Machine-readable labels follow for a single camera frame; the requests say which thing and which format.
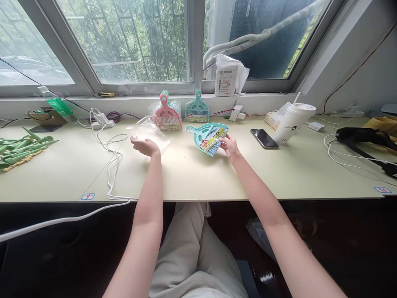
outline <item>window frame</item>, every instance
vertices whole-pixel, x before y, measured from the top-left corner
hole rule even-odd
[[[246,93],[288,93],[294,92],[295,82],[303,72],[310,57],[320,44],[324,34],[337,16],[345,0],[331,0],[323,13],[320,21],[312,30],[309,41],[302,48],[293,67],[286,79],[250,79],[244,84],[242,92]],[[215,80],[203,80],[203,94],[213,94],[215,92]]]
[[[170,94],[194,94],[198,89],[201,89],[203,94],[213,94],[215,91],[215,81],[202,80],[206,4],[204,0],[184,0],[185,37],[187,36],[185,41],[187,54],[189,54],[187,56],[187,71],[192,80],[190,82],[133,84],[100,83],[56,0],[18,0],[18,2],[75,82],[72,85],[48,85],[49,88],[61,95],[95,96],[99,92],[111,92],[119,95],[158,95],[163,89],[167,89]],[[330,1],[286,79],[247,80],[242,92],[294,91],[295,83],[344,2],[345,0]],[[36,85],[0,86],[0,94],[0,97],[40,96]]]

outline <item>cup lid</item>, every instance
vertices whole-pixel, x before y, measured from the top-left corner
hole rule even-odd
[[[297,113],[313,114],[313,112],[316,112],[315,106],[311,106],[306,103],[292,104],[288,108]]]

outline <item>window pane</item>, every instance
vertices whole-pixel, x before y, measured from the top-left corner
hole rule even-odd
[[[257,43],[252,37],[251,41],[247,37],[232,46],[242,42],[244,46],[247,43],[251,46],[246,49],[236,47],[224,54],[240,60],[250,69],[248,79],[285,79],[329,2],[330,0],[206,0],[204,53],[211,47],[247,34],[263,33],[263,37],[268,34],[267,38],[262,38]],[[227,51],[224,48],[210,54],[204,68],[213,62],[214,59],[211,58],[214,55],[223,50]],[[215,65],[209,67],[204,77],[214,80],[215,71]]]
[[[0,57],[44,85],[74,84],[17,0],[0,1]],[[37,85],[0,61],[0,86]]]
[[[184,0],[58,0],[102,84],[189,82]]]

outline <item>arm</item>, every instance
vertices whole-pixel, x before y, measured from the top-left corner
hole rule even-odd
[[[135,141],[134,149],[150,156],[148,174],[136,204],[131,235],[103,297],[147,298],[163,233],[163,175],[157,145]]]
[[[270,189],[254,172],[229,135],[221,139],[248,200],[261,221],[294,298],[346,298],[295,231]]]

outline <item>smartphone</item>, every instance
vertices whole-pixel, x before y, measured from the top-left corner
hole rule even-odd
[[[278,145],[262,128],[251,130],[255,138],[266,149],[276,149]]]
[[[51,132],[61,128],[62,125],[39,125],[30,129],[31,132]]]

